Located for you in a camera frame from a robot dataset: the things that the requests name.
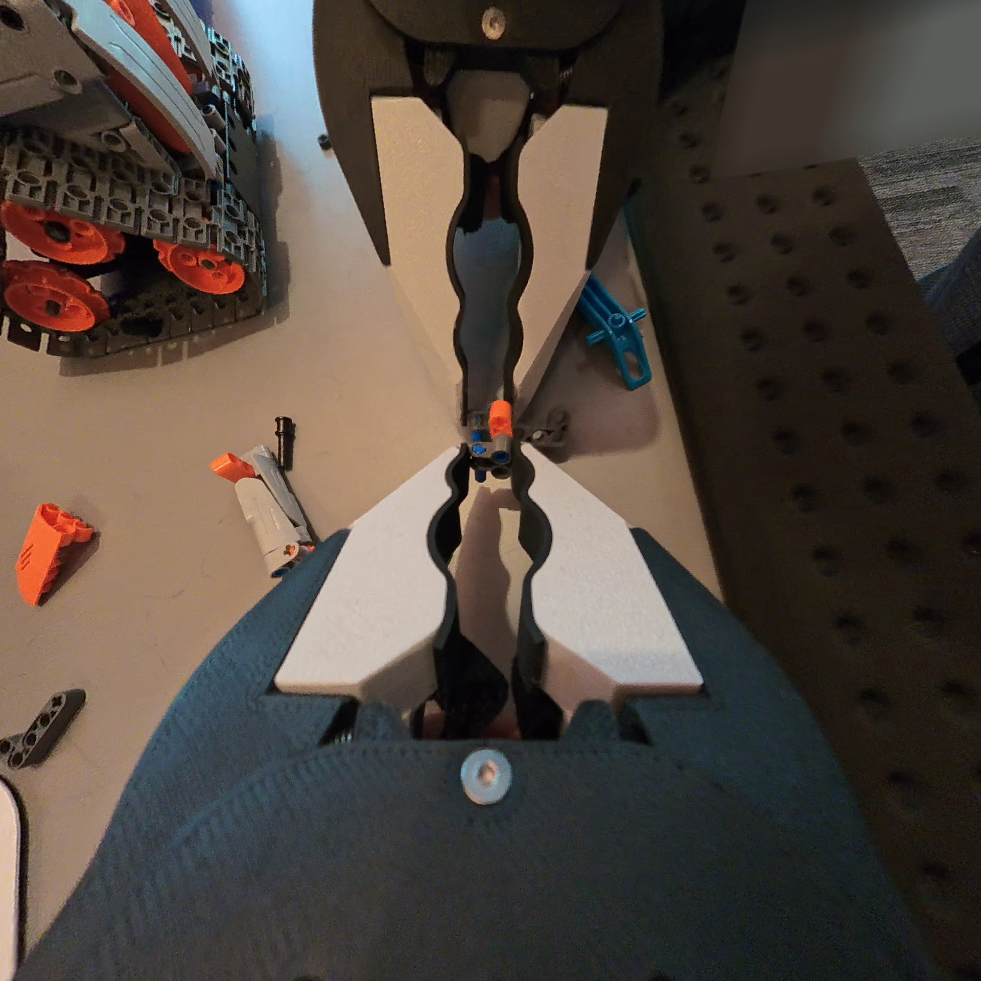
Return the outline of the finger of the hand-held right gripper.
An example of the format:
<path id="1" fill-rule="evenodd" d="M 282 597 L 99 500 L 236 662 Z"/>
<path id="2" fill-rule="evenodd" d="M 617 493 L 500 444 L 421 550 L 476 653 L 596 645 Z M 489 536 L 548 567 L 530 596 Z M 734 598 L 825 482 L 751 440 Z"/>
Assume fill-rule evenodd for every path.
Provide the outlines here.
<path id="1" fill-rule="evenodd" d="M 607 109 L 563 105 L 534 114 L 518 163 L 518 200 L 531 235 L 531 271 L 517 303 L 522 350 L 513 381 L 534 393 L 589 276 L 587 255 Z"/>
<path id="2" fill-rule="evenodd" d="M 451 232 L 464 196 L 464 152 L 421 98 L 371 100 L 389 249 L 388 276 L 439 402 L 462 419 L 463 368 L 455 339 L 461 299 Z"/>

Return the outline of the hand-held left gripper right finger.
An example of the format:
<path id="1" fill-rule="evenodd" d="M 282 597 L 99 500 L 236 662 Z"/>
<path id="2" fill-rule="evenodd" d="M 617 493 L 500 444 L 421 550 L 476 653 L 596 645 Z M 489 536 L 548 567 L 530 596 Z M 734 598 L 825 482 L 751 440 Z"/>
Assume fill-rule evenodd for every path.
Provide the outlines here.
<path id="1" fill-rule="evenodd" d="M 517 458 L 522 585 L 517 670 L 564 715 L 694 695 L 688 644 L 625 520 L 534 447 Z"/>

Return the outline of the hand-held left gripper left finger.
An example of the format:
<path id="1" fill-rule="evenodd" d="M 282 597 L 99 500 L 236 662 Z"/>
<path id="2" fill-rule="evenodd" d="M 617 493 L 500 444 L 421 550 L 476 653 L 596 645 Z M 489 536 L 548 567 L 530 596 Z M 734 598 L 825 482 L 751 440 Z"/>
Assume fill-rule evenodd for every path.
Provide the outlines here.
<path id="1" fill-rule="evenodd" d="M 452 447 L 354 521 L 275 677 L 290 694 L 411 712 L 437 689 L 456 617 L 448 564 L 461 543 L 468 454 Z"/>

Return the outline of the orange connector with blue pins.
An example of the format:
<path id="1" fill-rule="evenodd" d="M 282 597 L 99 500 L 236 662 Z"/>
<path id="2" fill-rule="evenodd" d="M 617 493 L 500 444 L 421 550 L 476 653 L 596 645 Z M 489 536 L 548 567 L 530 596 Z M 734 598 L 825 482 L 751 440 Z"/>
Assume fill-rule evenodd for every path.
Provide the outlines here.
<path id="1" fill-rule="evenodd" d="M 467 431 L 472 443 L 493 443 L 497 439 L 513 438 L 512 405 L 497 399 L 469 412 Z"/>

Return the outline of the blue plastic tool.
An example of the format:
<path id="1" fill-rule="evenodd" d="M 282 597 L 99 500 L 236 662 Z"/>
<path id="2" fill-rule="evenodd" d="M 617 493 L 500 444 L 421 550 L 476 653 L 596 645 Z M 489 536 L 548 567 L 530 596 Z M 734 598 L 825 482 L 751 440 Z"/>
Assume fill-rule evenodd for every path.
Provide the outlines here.
<path id="1" fill-rule="evenodd" d="M 627 389 L 647 385 L 652 373 L 640 329 L 644 308 L 627 311 L 594 274 L 583 285 L 576 305 L 588 327 L 587 344 L 608 349 Z"/>

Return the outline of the tracked toy robot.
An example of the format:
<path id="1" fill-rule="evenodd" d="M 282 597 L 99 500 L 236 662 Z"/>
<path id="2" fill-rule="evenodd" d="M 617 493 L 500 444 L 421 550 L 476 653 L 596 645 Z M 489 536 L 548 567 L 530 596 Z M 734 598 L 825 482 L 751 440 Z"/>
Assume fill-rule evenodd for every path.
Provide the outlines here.
<path id="1" fill-rule="evenodd" d="M 183 1 L 1 3 L 2 338 L 97 359 L 264 310 L 247 67 Z"/>

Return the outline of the orange wedge piece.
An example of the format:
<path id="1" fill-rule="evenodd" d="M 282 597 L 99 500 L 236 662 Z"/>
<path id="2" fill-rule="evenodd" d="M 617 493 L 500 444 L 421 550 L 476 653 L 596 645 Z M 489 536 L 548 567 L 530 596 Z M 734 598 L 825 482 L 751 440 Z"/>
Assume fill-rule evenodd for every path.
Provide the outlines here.
<path id="1" fill-rule="evenodd" d="M 63 551 L 86 545 L 95 529 L 52 502 L 37 506 L 15 564 L 18 592 L 38 606 L 52 589 L 63 564 Z"/>

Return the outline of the dark grey short beam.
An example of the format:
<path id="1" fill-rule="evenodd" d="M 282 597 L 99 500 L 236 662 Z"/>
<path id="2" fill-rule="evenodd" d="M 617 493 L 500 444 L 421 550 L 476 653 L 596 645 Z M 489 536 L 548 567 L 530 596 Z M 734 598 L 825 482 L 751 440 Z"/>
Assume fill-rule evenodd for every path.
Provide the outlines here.
<path id="1" fill-rule="evenodd" d="M 53 693 L 25 732 L 1 740 L 2 763 L 11 770 L 42 765 L 85 702 L 82 689 Z"/>

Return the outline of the white book stand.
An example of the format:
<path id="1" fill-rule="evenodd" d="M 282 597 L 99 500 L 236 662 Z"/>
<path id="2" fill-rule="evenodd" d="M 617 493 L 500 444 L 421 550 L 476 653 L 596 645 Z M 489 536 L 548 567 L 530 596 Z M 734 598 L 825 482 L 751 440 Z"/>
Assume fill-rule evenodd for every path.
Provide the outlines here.
<path id="1" fill-rule="evenodd" d="M 20 956 L 21 818 L 18 800 L 1 780 L 1 980 L 11 980 Z"/>

